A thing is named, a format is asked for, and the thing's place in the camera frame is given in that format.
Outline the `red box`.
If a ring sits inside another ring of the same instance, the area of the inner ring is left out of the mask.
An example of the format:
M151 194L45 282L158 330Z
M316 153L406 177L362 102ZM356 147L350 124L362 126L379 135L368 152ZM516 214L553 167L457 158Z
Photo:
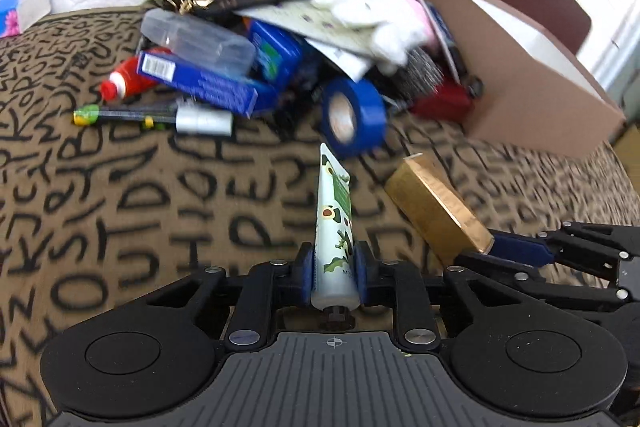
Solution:
M473 106L474 101L465 87L455 82L444 82L431 94L417 98L410 112L423 119L462 124Z

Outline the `floral shoe insole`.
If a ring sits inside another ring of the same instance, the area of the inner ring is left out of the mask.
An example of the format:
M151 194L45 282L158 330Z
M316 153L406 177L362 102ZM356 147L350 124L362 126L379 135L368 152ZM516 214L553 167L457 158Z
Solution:
M370 29L347 28L330 11L314 8L309 0L258 6L236 14L302 37L351 80L359 81L375 65Z

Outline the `blue black marker pen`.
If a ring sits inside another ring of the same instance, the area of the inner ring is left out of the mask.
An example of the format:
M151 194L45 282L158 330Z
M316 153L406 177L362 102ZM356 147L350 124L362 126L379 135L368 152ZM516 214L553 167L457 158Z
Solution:
M460 82L466 77L466 75L468 75L468 69L463 61L456 40L454 40L454 36L451 35L448 25L442 18L442 14L439 13L439 10L435 8L435 5L431 2L427 2L426 6L430 13L430 17L435 24L438 38L442 42L440 46L442 47L442 53L450 66L451 74L457 82Z

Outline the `avocado hand cream tube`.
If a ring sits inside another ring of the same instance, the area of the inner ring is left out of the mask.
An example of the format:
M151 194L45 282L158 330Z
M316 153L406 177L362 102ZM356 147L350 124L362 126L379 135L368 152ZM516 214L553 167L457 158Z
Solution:
M324 314L329 331L355 325L352 311L361 305L354 268L350 174L326 143L319 148L314 283L310 302Z

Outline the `brown cardboard box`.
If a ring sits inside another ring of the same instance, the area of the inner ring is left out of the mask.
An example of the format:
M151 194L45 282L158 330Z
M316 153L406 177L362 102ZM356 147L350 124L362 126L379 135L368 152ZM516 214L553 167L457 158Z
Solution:
M467 136L582 158L626 120L558 38L500 0L426 0L447 24L484 93Z

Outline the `blue toothpaste box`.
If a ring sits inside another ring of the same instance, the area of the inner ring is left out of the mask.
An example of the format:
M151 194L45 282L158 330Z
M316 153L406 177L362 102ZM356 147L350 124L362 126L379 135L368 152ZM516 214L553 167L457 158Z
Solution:
M166 53L142 52L137 72L171 89L244 117L252 115L258 100L257 90L246 81L229 79Z

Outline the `steel wool scrubber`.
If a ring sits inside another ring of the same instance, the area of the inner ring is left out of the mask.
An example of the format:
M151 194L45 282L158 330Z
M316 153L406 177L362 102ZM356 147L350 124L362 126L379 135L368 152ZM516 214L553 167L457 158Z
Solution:
M396 72L396 89L401 98L415 100L435 93L444 81L444 74L424 49L415 48L408 54L407 64Z

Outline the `blue electrical tape roll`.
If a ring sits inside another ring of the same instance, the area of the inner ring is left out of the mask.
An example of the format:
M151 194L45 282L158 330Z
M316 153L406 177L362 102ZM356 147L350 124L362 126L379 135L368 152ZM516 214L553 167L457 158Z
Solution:
M334 79L322 92L320 127L338 158L371 152L384 143L386 135L382 96L367 79Z

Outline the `pink white plush glove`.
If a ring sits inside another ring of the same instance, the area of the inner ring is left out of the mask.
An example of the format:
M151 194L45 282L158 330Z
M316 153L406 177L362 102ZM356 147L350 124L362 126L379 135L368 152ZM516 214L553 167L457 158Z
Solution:
M378 69L387 76L408 65L416 48L438 51L432 23L423 4L416 0L310 0L329 11L344 27L370 29L369 50Z

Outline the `red white glue bottle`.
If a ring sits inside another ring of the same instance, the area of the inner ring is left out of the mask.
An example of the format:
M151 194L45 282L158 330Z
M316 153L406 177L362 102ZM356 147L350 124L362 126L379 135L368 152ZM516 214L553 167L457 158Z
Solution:
M100 84L104 102L125 100L154 89L158 82L138 73L139 57L133 56L120 63L107 80Z

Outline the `blue wipes pack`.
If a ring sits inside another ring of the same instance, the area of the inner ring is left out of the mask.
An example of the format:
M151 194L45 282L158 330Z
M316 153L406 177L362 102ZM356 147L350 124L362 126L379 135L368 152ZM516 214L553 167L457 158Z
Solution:
M257 78L279 90L288 87L303 65L306 54L303 41L260 20L250 21L247 38L256 50L253 70Z

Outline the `clear plastic case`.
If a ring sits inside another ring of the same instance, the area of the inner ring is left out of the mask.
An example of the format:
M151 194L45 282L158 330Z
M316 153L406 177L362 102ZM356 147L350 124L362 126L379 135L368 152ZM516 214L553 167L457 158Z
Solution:
M256 56L247 38L192 15L152 9L143 15L141 32L181 60L229 77L246 76Z

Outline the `black pen white cap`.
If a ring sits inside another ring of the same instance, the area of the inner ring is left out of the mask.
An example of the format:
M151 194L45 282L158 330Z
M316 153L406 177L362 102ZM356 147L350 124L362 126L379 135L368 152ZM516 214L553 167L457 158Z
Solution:
M107 106L90 104L76 108L72 116L77 127L104 122L133 122L145 130L171 128L181 134L230 136L233 115L195 103L163 106Z

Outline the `letter pattern brown blanket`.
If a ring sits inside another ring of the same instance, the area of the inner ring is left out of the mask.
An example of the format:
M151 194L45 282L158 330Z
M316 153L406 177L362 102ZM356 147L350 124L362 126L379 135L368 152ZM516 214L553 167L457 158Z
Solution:
M291 141L260 120L235 121L228 139L74 126L73 110L99 101L100 81L134 54L140 23L134 9L51 16L1 43L3 425L53 416L39 359L62 329L209 265L291 258L314 237L316 115ZM354 231L378 256L426 272L438 261L384 190L416 153L491 229L639 221L638 194L608 145L565 158L402 114L383 146L346 161Z

